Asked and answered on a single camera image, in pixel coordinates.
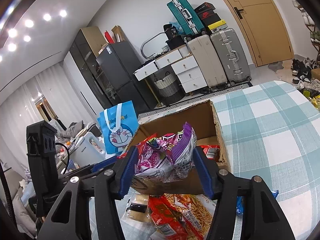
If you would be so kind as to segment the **oval mirror frame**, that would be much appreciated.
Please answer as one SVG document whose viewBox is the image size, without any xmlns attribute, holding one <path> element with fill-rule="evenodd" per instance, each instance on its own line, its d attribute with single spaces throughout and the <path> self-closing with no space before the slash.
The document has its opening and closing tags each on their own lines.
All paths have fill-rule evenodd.
<svg viewBox="0 0 320 240">
<path fill-rule="evenodd" d="M 146 60 L 154 57 L 155 54 L 160 54 L 163 52 L 163 48 L 167 45 L 168 40 L 165 32 L 156 34 L 155 36 L 149 38 L 140 47 L 140 53 L 142 57 Z"/>
</svg>

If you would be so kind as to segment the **blue Oreo cookie pack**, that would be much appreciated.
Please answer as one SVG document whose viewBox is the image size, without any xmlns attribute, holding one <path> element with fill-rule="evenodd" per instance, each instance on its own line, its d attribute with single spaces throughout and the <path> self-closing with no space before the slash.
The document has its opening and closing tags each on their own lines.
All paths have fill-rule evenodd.
<svg viewBox="0 0 320 240">
<path fill-rule="evenodd" d="M 274 198 L 276 199 L 279 191 L 271 191 L 272 195 L 274 196 Z M 236 213 L 240 216 L 242 216 L 244 214 L 244 197 L 243 196 L 239 196 L 236 199 Z"/>
</svg>

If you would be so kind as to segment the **brown cardboard SF box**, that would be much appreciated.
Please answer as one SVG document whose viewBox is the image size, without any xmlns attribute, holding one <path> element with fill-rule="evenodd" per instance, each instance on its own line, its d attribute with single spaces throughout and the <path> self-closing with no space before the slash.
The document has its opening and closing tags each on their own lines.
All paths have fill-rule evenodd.
<svg viewBox="0 0 320 240">
<path fill-rule="evenodd" d="M 148 118 L 140 124 L 128 146 L 138 146 L 140 160 L 131 186 L 142 194 L 203 194 L 193 150 L 217 145 L 219 168 L 229 170 L 225 142 L 211 100 Z"/>
</svg>

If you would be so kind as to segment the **silver suitcase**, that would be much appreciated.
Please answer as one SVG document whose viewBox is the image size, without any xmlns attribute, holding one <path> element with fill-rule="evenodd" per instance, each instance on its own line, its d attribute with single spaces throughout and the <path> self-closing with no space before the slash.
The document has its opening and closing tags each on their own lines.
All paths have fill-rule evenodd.
<svg viewBox="0 0 320 240">
<path fill-rule="evenodd" d="M 232 28 L 212 33 L 210 39 L 224 68 L 231 86 L 251 80 L 249 65 L 239 41 Z"/>
</svg>

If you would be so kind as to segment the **dark glass cabinet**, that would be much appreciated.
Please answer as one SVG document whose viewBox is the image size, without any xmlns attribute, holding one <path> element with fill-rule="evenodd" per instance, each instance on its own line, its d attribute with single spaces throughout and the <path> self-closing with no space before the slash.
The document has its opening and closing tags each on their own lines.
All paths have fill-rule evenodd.
<svg viewBox="0 0 320 240">
<path fill-rule="evenodd" d="M 97 62 L 99 51 L 105 43 L 98 27 L 85 27 L 78 31 L 69 49 L 82 77 L 104 109 L 113 106 L 106 94 L 108 80 Z"/>
</svg>

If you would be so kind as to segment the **red cracker snack bag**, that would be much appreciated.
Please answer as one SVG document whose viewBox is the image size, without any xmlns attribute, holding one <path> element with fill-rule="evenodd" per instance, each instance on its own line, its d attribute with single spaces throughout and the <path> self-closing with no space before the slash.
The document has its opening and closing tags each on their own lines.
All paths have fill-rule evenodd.
<svg viewBox="0 0 320 240">
<path fill-rule="evenodd" d="M 200 145 L 204 154 L 208 159 L 219 161 L 220 158 L 220 146 L 219 145 Z"/>
</svg>

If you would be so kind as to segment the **purple white snack bag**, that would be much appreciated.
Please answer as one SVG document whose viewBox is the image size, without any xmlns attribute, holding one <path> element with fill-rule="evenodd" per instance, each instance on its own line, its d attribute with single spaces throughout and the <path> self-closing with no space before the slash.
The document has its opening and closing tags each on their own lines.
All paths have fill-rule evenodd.
<svg viewBox="0 0 320 240">
<path fill-rule="evenodd" d="M 169 183 L 187 178 L 193 167 L 193 150 L 197 136 L 186 122 L 177 133 L 161 137 L 153 134 L 136 145 L 139 157 L 135 176 L 157 183 Z"/>
</svg>

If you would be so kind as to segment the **black bin with yellow bags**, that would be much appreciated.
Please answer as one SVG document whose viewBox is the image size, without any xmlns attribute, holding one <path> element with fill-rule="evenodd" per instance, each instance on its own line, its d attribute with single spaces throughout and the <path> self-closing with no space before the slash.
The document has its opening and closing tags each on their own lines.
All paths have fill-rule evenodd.
<svg viewBox="0 0 320 240">
<path fill-rule="evenodd" d="M 313 106 L 320 110 L 320 94 L 319 91 L 311 88 L 302 88 L 298 87 L 297 90 L 302 93 L 312 104 Z"/>
</svg>

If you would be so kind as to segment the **red orange noodle snack bag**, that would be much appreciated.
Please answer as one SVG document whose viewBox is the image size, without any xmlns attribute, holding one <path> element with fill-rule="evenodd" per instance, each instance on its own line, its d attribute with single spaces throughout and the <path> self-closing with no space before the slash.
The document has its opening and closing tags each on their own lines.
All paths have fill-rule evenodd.
<svg viewBox="0 0 320 240">
<path fill-rule="evenodd" d="M 206 239 L 216 202 L 202 194 L 165 193 L 149 196 L 148 208 L 165 239 Z"/>
</svg>

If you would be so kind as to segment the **checkered teal tablecloth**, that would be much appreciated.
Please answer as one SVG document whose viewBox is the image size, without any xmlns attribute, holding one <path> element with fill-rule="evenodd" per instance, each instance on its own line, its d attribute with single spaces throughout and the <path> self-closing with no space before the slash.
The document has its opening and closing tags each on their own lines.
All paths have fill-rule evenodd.
<svg viewBox="0 0 320 240">
<path fill-rule="evenodd" d="M 319 222 L 319 111 L 293 85 L 270 81 L 142 118 L 131 139 L 176 133 L 185 122 L 199 144 L 219 144 L 221 165 L 237 177 L 260 176 L 296 239 Z"/>
</svg>

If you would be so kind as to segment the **teal suitcase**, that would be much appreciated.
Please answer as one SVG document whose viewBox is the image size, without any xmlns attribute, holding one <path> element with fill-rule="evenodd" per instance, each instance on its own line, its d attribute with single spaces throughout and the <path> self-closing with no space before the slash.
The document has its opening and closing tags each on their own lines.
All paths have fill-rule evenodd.
<svg viewBox="0 0 320 240">
<path fill-rule="evenodd" d="M 182 27 L 185 35 L 206 34 L 205 26 L 187 0 L 171 0 L 167 3 L 167 7 Z"/>
</svg>

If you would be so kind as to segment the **wooden door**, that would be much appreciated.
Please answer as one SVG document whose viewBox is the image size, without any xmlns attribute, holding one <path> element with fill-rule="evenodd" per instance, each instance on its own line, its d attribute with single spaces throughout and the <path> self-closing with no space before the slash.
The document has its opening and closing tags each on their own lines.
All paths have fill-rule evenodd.
<svg viewBox="0 0 320 240">
<path fill-rule="evenodd" d="M 291 41 L 273 0 L 224 0 L 257 67 L 293 58 Z"/>
</svg>

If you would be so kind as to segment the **blue Doraemon tote bag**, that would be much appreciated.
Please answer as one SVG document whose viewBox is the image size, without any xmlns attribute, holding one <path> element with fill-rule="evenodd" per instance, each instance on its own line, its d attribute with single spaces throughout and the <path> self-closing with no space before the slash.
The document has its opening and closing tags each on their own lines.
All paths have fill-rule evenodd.
<svg viewBox="0 0 320 240">
<path fill-rule="evenodd" d="M 100 112 L 99 125 L 102 129 L 107 154 L 121 154 L 133 138 L 138 120 L 132 101 L 119 103 Z"/>
</svg>

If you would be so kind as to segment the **white drawer desk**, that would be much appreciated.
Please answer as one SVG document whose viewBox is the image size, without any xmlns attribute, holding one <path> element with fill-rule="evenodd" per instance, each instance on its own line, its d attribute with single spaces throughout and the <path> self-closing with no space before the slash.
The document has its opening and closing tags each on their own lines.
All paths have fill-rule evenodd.
<svg viewBox="0 0 320 240">
<path fill-rule="evenodd" d="M 167 66 L 172 68 L 186 93 L 208 86 L 195 57 L 186 45 L 180 46 L 152 60 L 136 70 L 134 75 L 138 81 L 141 81 Z"/>
</svg>

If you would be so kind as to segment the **white red noodle snack bag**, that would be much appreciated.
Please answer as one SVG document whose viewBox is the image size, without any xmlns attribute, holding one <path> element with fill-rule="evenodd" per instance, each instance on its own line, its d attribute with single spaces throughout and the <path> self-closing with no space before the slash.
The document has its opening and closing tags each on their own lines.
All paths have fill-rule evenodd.
<svg viewBox="0 0 320 240">
<path fill-rule="evenodd" d="M 121 201 L 126 206 L 121 214 L 121 227 L 125 239 L 149 239 L 156 231 L 148 206 L 149 196 L 130 189 Z"/>
</svg>

